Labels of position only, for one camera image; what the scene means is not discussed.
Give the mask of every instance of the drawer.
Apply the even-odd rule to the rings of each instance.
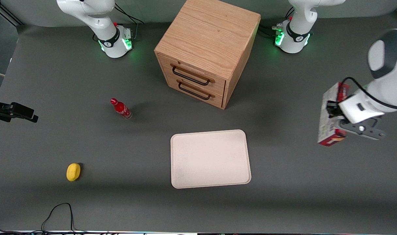
[[[174,88],[179,92],[197,98],[218,108],[221,108],[222,106],[223,96],[219,94],[204,91],[201,87],[183,82],[181,79],[171,77],[167,82],[169,87]]]
[[[161,61],[161,66],[167,79],[179,79],[184,84],[193,85],[200,88],[200,90],[223,96],[225,80],[189,68],[187,65],[182,64],[182,62],[175,61],[163,55],[159,55],[159,60]]]

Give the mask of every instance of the red box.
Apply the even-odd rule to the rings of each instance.
[[[326,109],[329,100],[341,102],[346,99],[349,85],[336,83],[322,98],[321,117],[319,119],[318,143],[324,146],[331,146],[346,138],[346,131],[338,128],[338,122],[344,119],[344,116],[329,118],[328,110]]]

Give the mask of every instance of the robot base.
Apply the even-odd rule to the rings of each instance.
[[[289,23],[289,20],[283,21],[282,23],[277,24],[277,27],[283,28],[282,31],[280,31],[280,34],[277,35],[275,45],[281,48],[284,52],[290,53],[290,54],[295,54],[300,52],[304,46],[307,45],[307,42],[309,40],[310,34],[303,39],[301,42],[294,42],[293,38],[287,33],[285,27]]]
[[[124,28],[121,25],[118,25],[116,28],[120,31],[120,38],[116,41],[113,47],[105,47],[99,42],[101,49],[110,58],[122,57],[133,48],[132,32],[130,31],[130,28]]]

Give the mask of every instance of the green led light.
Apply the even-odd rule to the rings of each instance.
[[[309,33],[309,35],[307,36],[306,42],[304,43],[305,46],[307,45],[307,42],[309,41],[309,37],[310,37],[310,33]]]
[[[284,39],[284,33],[281,32],[279,35],[276,37],[276,45],[279,46],[282,43],[282,40]]]
[[[104,51],[103,45],[101,44],[100,40],[98,40],[98,44],[100,44],[101,50]]]
[[[132,41],[130,39],[121,39],[127,50],[132,49]]]

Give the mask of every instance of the yellow sponge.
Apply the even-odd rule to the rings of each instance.
[[[72,163],[67,169],[67,179],[72,182],[78,179],[80,173],[81,166],[78,163]]]

